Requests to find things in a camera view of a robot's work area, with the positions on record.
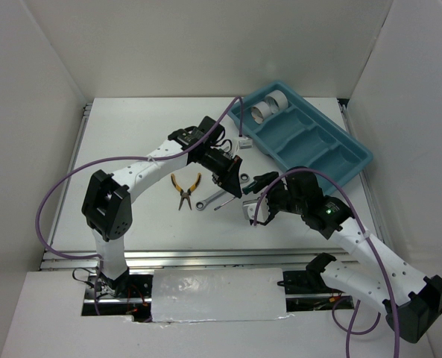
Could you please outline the silver ratchet wrench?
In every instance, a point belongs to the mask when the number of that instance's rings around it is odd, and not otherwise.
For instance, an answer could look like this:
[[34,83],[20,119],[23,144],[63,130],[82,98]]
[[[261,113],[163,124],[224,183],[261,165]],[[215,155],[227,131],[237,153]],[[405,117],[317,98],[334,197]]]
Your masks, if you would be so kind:
[[[247,173],[242,173],[239,175],[240,184],[247,183],[250,180],[250,176]],[[201,201],[198,201],[195,204],[195,207],[197,210],[202,211],[204,210],[209,204],[211,204],[216,199],[220,198],[222,195],[228,194],[227,191],[220,189],[214,194],[210,195],[208,198],[205,198]]]

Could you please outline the small white tape roll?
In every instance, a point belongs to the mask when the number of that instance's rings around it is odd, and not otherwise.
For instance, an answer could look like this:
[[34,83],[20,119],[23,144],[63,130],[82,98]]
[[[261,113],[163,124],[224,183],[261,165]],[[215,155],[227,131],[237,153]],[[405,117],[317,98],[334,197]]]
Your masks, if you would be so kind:
[[253,105],[250,109],[250,113],[254,122],[259,125],[272,115],[271,108],[265,101],[261,101]]

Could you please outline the clear packing tape roll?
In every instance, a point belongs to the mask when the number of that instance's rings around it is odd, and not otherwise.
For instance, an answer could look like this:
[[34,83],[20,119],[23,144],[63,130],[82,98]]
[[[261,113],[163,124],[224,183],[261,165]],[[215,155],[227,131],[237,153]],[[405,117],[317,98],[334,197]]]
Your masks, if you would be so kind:
[[276,89],[265,96],[265,103],[273,114],[288,108],[288,99],[285,94]]

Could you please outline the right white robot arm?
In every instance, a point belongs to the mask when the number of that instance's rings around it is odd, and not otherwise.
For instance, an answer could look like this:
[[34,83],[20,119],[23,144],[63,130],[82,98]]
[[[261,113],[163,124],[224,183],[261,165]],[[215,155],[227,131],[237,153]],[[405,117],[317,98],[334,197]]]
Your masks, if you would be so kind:
[[426,276],[366,227],[359,227],[352,209],[341,199],[325,195],[313,172],[298,167],[283,178],[268,172],[256,176],[243,191],[261,195],[251,204],[244,203],[251,223],[266,225],[279,212],[299,215],[310,229],[371,272],[362,274],[331,254],[320,254],[307,265],[311,290],[323,292],[328,287],[358,298],[383,315],[409,343],[418,342],[442,314],[442,277]]

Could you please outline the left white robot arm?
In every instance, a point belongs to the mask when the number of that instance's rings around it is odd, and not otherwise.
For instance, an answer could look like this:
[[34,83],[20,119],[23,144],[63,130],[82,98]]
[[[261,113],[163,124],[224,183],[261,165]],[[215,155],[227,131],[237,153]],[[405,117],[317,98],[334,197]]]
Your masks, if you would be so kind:
[[197,163],[211,171],[214,184],[236,198],[242,196],[241,158],[218,146],[224,132],[222,125],[206,116],[197,126],[169,134],[145,159],[113,173],[98,170],[91,176],[81,211],[95,237],[102,287],[110,296],[119,298],[129,289],[124,235],[133,222],[132,204],[144,191],[178,169]]

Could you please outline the teal plastic organizer tray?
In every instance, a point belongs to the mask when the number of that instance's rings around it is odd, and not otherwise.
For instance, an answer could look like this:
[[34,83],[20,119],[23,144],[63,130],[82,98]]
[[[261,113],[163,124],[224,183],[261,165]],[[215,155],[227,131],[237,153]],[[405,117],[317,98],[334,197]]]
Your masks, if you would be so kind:
[[[265,96],[282,91],[288,108],[254,122],[250,109]],[[227,114],[242,134],[270,156],[282,172],[298,166],[323,172],[343,186],[373,160],[372,152],[282,81],[274,81],[243,98]]]

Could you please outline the white foil cover plate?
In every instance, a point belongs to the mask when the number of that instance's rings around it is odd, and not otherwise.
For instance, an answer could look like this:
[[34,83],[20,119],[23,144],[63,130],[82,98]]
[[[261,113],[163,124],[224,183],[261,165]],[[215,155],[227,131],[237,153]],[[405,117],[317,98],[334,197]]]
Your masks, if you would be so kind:
[[155,322],[273,321],[287,316],[279,268],[158,270],[151,290]]

